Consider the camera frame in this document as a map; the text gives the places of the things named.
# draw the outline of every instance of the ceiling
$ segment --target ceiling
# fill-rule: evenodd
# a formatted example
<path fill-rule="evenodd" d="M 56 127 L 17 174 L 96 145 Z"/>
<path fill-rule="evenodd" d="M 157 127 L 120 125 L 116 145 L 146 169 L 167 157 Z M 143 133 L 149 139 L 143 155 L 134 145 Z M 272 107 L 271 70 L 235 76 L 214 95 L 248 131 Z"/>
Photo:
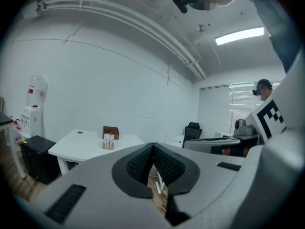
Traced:
<path fill-rule="evenodd" d="M 199 62 L 209 76 L 241 68 L 282 65 L 272 49 L 267 31 L 261 37 L 248 38 L 217 46 L 215 38 L 234 31 L 264 26 L 249 0 L 210 11 L 188 6 L 182 14 L 172 0 L 108 0 L 119 3 L 165 28 Z M 198 31 L 203 25 L 204 32 Z"/>

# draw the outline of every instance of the cable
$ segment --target cable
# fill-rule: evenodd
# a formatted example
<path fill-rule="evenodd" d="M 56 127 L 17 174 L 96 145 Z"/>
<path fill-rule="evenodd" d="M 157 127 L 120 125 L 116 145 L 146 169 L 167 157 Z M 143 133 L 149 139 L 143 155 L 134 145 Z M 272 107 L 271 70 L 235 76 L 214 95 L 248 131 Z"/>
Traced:
<path fill-rule="evenodd" d="M 161 209 L 163 209 L 163 210 L 166 212 L 166 210 L 165 210 L 160 204 L 158 204 L 158 203 L 156 202 L 156 200 L 153 199 L 153 201 L 154 201 Z"/>

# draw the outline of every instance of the black office chair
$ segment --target black office chair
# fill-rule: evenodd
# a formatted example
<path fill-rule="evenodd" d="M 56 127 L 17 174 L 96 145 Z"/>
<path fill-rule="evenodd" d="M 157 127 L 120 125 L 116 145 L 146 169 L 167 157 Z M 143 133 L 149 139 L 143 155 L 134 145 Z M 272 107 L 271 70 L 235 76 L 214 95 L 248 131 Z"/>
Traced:
<path fill-rule="evenodd" d="M 184 130 L 184 140 L 182 148 L 184 148 L 185 141 L 199 139 L 201 132 L 202 129 L 200 129 L 199 123 L 190 122 L 189 126 L 187 126 Z"/>

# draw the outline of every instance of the wooden floor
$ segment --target wooden floor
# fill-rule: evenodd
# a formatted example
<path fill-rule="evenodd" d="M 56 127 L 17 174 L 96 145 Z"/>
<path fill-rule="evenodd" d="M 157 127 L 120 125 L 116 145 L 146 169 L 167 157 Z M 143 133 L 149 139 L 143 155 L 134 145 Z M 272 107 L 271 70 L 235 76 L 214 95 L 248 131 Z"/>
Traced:
<path fill-rule="evenodd" d="M 24 167 L 25 170 L 21 151 L 18 152 L 18 156 L 21 165 Z M 24 179 L 21 178 L 15 166 L 11 151 L 6 146 L 5 137 L 3 133 L 0 133 L 0 167 L 12 192 L 28 202 L 33 201 L 46 187 L 45 184 L 34 180 L 28 174 L 26 174 L 26 177 Z M 150 171 L 150 176 L 157 176 L 157 171 L 154 166 Z M 156 202 L 166 210 L 167 188 L 165 186 L 162 191 L 162 194 L 158 194 L 155 183 L 156 181 L 159 181 L 157 177 L 149 177 L 148 179 L 148 187 L 152 189 L 153 199 L 155 200 L 152 200 L 152 204 L 163 216 L 165 216 L 165 211 L 160 208 L 156 204 Z"/>

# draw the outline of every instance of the black mini fridge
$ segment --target black mini fridge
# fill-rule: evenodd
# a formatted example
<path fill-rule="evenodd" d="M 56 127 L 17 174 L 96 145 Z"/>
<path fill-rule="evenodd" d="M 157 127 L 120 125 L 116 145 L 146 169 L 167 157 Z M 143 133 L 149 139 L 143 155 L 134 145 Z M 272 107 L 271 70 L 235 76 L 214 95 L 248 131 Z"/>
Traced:
<path fill-rule="evenodd" d="M 57 157 L 48 153 L 55 144 L 38 135 L 20 143 L 29 175 L 44 184 L 51 183 L 60 173 Z"/>

